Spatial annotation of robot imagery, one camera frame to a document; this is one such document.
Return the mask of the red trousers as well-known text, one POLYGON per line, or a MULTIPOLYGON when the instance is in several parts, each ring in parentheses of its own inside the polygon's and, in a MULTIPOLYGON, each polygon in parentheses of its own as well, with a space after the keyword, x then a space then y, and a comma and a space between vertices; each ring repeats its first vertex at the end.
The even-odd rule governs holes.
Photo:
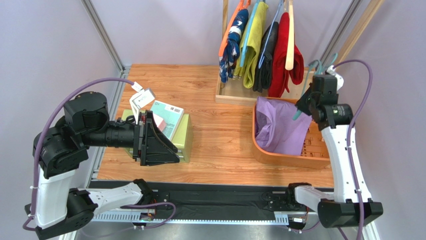
POLYGON ((268 89, 268 96, 273 98, 281 97, 285 91, 290 92, 289 80, 294 85, 300 85, 304 80, 304 58, 297 46, 294 46, 293 69, 287 70, 285 68, 286 57, 288 55, 289 25, 289 13, 284 12, 279 21, 278 37, 272 61, 271 84, 268 89))

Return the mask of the purple trousers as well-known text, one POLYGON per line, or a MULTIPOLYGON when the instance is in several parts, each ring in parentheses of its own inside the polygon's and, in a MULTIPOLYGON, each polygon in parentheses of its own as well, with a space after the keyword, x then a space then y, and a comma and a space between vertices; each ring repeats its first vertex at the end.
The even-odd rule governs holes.
POLYGON ((298 114, 288 101, 258 97, 255 105, 254 140, 264 151, 299 156, 302 153, 312 117, 298 114))

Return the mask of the beige hanger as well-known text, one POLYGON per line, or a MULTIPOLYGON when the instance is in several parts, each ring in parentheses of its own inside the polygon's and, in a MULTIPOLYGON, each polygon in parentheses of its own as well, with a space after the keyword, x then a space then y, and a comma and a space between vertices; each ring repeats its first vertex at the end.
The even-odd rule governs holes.
POLYGON ((288 16, 289 16, 289 29, 288 29, 288 43, 287 43, 287 55, 285 60, 285 69, 287 71, 291 71, 294 68, 294 55, 295 55, 295 26, 294 26, 293 0, 288 1, 288 16))

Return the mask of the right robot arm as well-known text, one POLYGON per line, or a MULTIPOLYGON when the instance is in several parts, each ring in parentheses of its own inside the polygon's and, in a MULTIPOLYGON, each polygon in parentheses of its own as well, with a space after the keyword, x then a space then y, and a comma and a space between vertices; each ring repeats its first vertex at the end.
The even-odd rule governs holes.
POLYGON ((364 227, 384 213, 373 201, 356 152, 354 113, 350 105, 339 103, 343 79, 316 74, 296 107, 312 116, 329 154, 334 181, 333 194, 326 194, 307 183, 289 185, 292 201, 318 214, 324 228, 364 227))

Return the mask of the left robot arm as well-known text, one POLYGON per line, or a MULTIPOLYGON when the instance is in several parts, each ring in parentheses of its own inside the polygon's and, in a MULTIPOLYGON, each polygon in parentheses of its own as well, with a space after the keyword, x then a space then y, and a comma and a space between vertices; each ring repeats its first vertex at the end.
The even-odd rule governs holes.
POLYGON ((154 192, 145 180, 100 191, 72 188, 72 179, 90 147, 132 149, 142 166, 179 163, 178 148, 157 127, 147 110, 137 117, 111 120, 107 98, 83 92, 66 100, 64 116, 34 139, 38 184, 35 204, 25 209, 35 233, 47 240, 81 229, 95 216, 117 208, 150 205, 154 192))

